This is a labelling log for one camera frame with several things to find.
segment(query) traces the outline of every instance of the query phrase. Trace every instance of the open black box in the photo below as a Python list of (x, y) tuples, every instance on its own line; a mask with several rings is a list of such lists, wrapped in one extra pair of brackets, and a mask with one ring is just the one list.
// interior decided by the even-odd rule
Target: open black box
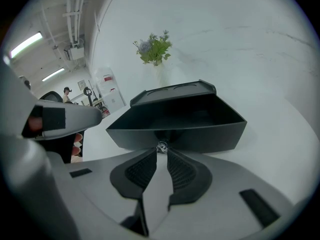
[(202, 80), (143, 91), (130, 106), (106, 129), (129, 150), (156, 147), (160, 140), (200, 153), (232, 150), (247, 124)]

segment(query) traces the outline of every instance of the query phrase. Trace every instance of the white vase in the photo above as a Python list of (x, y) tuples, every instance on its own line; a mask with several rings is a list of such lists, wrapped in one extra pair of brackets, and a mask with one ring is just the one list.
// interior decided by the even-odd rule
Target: white vase
[(155, 77), (159, 83), (159, 87), (167, 87), (170, 85), (168, 68), (160, 61), (157, 61), (158, 66), (153, 66)]

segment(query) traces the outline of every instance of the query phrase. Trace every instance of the tabletop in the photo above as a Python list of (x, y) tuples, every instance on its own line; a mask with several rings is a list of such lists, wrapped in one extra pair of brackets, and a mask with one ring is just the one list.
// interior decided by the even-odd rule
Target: tabletop
[[(304, 117), (283, 97), (221, 89), (217, 95), (247, 120), (233, 150), (207, 155), (237, 163), (281, 191), (293, 204), (308, 197), (319, 175), (320, 142)], [(130, 152), (106, 132), (125, 106), (85, 131), (83, 161)]]

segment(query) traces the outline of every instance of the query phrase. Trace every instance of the chair backrest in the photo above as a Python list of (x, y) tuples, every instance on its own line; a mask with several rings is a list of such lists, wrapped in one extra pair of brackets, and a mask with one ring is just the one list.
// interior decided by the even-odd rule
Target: chair backrest
[(52, 102), (63, 102), (61, 96), (55, 91), (49, 91), (43, 95), (39, 100), (52, 101)]

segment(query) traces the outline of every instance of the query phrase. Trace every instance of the ceiling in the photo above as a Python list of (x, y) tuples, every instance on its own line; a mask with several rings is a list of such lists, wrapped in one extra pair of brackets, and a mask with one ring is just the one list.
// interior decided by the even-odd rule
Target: ceiling
[[(65, 68), (66, 71), (74, 71), (85, 67), (84, 59), (70, 61), (67, 60), (64, 53), (64, 48), (70, 45), (67, 18), (63, 17), (63, 14), (66, 13), (66, 3), (67, 0), (30, 0), (8, 33), (6, 43), (4, 44), (4, 49), (8, 53), (37, 32), (41, 32), (42, 34), (43, 38), (41, 40), (30, 45), (11, 60), (11, 67), (14, 72), (18, 76), (25, 76), (30, 81), (31, 90), (33, 91), (52, 81), (49, 79), (43, 82), (42, 79), (60, 68)], [(54, 49), (54, 42), (51, 39), (44, 20), (42, 5), (50, 30), (58, 45), (56, 49)], [(74, 12), (74, 7), (75, 0), (72, 0), (72, 12)], [(84, 34), (87, 7), (88, 0), (84, 0), (79, 30), (80, 38), (82, 39), (84, 39), (81, 35)], [(73, 34), (74, 17), (71, 17), (71, 24)]]

